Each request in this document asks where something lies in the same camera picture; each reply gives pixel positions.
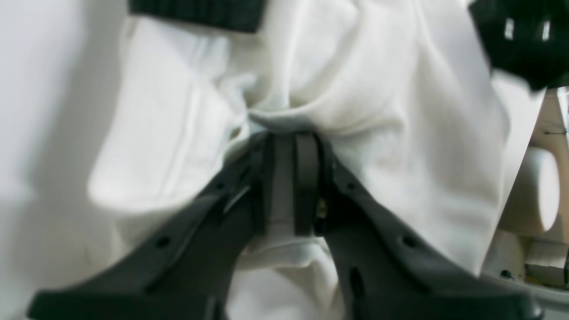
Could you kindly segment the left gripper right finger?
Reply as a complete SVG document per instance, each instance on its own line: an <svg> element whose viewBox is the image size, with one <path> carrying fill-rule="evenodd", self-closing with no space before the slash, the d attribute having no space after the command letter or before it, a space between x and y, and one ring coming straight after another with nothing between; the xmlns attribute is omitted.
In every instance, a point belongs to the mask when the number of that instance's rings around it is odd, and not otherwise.
<svg viewBox="0 0 569 320"><path fill-rule="evenodd" d="M536 298L477 278L376 202L313 133L293 135L296 235L323 237L348 320L540 320Z"/></svg>

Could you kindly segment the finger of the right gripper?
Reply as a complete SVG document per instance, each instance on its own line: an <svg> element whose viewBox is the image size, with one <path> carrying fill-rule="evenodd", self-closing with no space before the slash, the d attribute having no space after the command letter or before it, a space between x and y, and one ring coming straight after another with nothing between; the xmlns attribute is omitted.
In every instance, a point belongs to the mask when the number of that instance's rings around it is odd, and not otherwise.
<svg viewBox="0 0 569 320"><path fill-rule="evenodd" d="M131 0L129 11L222 30L256 32L265 5L265 0Z"/></svg>

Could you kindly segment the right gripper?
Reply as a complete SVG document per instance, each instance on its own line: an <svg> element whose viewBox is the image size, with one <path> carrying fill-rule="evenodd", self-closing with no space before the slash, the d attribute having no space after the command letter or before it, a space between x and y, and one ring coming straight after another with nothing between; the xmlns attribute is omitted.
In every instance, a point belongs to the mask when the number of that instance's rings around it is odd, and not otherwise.
<svg viewBox="0 0 569 320"><path fill-rule="evenodd" d="M533 91L567 87L566 0L474 0L469 13L492 69L524 79Z"/></svg>

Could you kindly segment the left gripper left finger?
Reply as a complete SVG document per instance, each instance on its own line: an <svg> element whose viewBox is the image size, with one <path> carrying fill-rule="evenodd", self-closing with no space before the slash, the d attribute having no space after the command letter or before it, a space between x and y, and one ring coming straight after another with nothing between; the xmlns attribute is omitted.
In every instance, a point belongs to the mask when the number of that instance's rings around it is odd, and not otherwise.
<svg viewBox="0 0 569 320"><path fill-rule="evenodd" d="M198 197L118 263L41 290L31 320L225 320L240 253L267 231L272 135L256 134Z"/></svg>

